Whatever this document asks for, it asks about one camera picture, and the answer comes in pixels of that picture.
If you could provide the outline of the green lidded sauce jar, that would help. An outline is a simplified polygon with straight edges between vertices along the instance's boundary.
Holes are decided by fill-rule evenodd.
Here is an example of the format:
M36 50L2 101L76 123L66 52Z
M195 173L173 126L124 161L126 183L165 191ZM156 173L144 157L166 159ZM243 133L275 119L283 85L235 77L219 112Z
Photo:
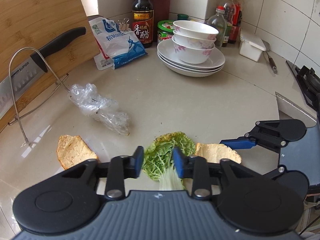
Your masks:
M157 43L167 40L174 35L174 25L172 20L162 20L157 23Z

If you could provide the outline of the white plate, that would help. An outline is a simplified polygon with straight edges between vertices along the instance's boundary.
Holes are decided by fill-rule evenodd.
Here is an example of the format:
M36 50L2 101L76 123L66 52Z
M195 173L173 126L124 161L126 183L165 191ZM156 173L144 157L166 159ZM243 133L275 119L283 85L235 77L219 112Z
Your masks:
M224 64L222 64L221 66L217 67L217 68L213 68L213 69L209 69L209 70L200 70L200 69L193 69L193 68L188 68L188 67L184 67L184 66L181 66L179 64L176 64L176 63L173 63L173 62L170 62L169 60L165 59L160 53L157 53L158 57L164 61L165 63L171 65L171 66L174 66L176 68L180 68L182 70L186 70L186 71L189 71L189 72L195 72L195 73L213 73L213 72L217 72L218 70L221 70L223 67L224 67Z
M162 62L166 67L168 67L173 72L176 72L178 74L181 74L181 75L184 75L184 76L188 76L188 77L207 77L207 76L211 76L211 75L213 75L213 74L215 74L215 73L220 71L220 70L218 70L217 72L213 72L213 73L195 73L195 72L189 72L189 71L186 71L186 70L182 70L180 68L176 68L174 66L171 66L171 65L165 63L164 61L162 61Z
M225 64L225 56L223 55L223 53L221 53L221 51L219 51L216 48L213 50L209 58L204 63L190 64L183 62L177 57L174 51L174 43L172 39L161 41L157 45L157 52L160 53L165 59L169 60L170 62L193 69L209 70L217 68L222 64Z

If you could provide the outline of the top white plate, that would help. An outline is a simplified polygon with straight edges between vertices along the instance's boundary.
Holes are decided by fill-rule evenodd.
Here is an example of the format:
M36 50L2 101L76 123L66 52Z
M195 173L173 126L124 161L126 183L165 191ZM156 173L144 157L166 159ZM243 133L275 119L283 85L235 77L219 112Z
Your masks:
M160 53L165 59L169 60L170 62L193 69L209 70L217 68L222 64L225 64L225 56L223 55L223 53L221 53L221 51L219 51L216 48L213 50L209 58L204 63L190 64L183 62L177 57L174 51L174 43L172 39L161 41L157 45L157 52Z

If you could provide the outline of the metal spatula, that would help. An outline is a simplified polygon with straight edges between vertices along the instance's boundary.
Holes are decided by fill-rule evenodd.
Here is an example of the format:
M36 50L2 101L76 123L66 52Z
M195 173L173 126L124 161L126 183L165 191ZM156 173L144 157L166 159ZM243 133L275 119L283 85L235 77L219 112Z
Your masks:
M264 40L262 40L265 48L266 48L266 54L267 54L267 57L268 57L268 62L270 64L270 67L272 69L272 71L274 72L274 74L277 74L278 73L278 70L277 70L277 66L274 62L274 59L270 56L269 54L269 51L270 51L270 44Z

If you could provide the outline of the black gas stove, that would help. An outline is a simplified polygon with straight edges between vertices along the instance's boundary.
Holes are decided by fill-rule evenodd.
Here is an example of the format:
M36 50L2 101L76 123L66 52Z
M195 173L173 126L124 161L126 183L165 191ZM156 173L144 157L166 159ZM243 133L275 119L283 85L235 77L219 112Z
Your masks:
M286 60L286 64L297 81L306 104L315 111L318 111L319 77L316 75L315 70L306 66L299 68L288 60Z

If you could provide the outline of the red label sauce bottle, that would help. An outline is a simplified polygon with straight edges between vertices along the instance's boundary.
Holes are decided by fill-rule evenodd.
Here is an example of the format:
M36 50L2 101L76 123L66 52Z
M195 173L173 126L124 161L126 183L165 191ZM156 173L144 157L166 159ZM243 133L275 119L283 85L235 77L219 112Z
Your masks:
M233 0L235 4L235 14L233 16L233 26L230 32L228 43L235 44L238 34L241 27L241 18L242 18L242 1L241 0Z

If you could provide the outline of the top white floral bowl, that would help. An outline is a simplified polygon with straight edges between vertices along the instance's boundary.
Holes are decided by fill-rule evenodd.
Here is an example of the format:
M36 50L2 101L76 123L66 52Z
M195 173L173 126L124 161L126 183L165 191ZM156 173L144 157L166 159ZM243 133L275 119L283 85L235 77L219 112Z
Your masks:
M217 29L201 22L179 20L174 21L173 25L177 33L188 37L214 40L219 34Z

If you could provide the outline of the orange peel piece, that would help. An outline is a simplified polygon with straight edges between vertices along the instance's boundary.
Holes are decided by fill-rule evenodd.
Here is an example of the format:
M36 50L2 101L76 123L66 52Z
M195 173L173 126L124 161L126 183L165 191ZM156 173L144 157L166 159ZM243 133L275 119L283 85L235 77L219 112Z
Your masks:
M64 170L88 159L99 159L79 135L61 135L57 143L56 154Z
M208 163L220 163L221 159L230 159L241 164L241 156L230 147L224 144L196 144L196 156L203 157Z

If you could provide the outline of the green label oil bottle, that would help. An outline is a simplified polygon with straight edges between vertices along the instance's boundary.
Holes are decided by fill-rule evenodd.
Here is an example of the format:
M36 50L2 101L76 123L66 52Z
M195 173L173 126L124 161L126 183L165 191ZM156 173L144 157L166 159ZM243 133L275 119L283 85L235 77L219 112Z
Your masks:
M225 36L223 38L222 47L226 47L228 44L231 29L233 26L233 17L236 12L236 7L233 0L223 0L222 2L220 2L219 5L224 7L224 10L225 10L223 17L227 23L227 29L225 32Z

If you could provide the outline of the blue white salt bag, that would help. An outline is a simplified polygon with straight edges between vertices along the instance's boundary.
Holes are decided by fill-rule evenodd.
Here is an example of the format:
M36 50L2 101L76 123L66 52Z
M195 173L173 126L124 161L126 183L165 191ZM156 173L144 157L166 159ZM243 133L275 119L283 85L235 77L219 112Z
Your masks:
M89 25L100 54L94 57L98 70L120 68L147 55L144 46L131 30L120 30L119 24L104 17L96 17Z

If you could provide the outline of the clear glass bottle red cap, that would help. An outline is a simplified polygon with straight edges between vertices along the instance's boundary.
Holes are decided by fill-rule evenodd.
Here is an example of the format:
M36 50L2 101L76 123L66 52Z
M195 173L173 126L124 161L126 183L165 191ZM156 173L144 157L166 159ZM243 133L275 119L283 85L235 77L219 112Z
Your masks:
M222 48L223 40L225 37L227 22L224 18L225 9L223 6L218 6L216 8L216 14L211 16L206 23L219 31L216 36L215 46L217 49Z

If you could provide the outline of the middle white floral bowl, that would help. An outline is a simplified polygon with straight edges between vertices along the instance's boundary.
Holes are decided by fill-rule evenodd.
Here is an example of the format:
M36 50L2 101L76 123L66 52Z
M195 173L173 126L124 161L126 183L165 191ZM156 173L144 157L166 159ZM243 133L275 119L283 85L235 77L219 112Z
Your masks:
M172 39L179 45L195 49L212 49L214 48L216 41L216 39L207 40L202 38L185 36L178 33L177 31L174 31L174 36L172 37Z

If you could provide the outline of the bamboo cutting board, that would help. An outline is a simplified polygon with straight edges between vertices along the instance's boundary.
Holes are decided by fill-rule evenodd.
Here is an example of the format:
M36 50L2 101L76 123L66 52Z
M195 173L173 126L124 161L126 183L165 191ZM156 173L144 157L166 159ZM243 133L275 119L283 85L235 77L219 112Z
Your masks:
M85 27L85 35L46 58L58 77L99 54L81 0L1 0L1 79L16 51L39 49L76 27Z

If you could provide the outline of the bottom white plate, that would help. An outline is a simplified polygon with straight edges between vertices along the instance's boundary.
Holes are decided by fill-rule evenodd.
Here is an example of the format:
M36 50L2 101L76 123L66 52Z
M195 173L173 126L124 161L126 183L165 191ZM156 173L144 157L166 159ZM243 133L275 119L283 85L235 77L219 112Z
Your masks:
M165 63L164 61L162 61L162 62L166 67L168 67L173 72L176 72L178 74L181 74L181 75L184 75L184 76L188 76L188 77L207 77L207 76L211 76L211 75L213 75L213 74L215 74L215 73L220 71L220 70L218 70L217 72L213 72L213 73L195 73L195 72L189 72L189 71L186 71L186 70L182 70L180 68L176 68L174 66L171 66L171 65Z

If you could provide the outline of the curly napa cabbage leaf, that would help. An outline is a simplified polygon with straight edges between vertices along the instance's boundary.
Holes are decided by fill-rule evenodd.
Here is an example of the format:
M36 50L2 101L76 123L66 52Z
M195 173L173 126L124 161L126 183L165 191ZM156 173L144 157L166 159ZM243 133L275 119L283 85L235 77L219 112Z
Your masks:
M159 182L161 191L184 190L183 180L174 168L172 155L175 147L186 156L196 152L195 143L183 132L161 135L144 150L143 171L150 179Z

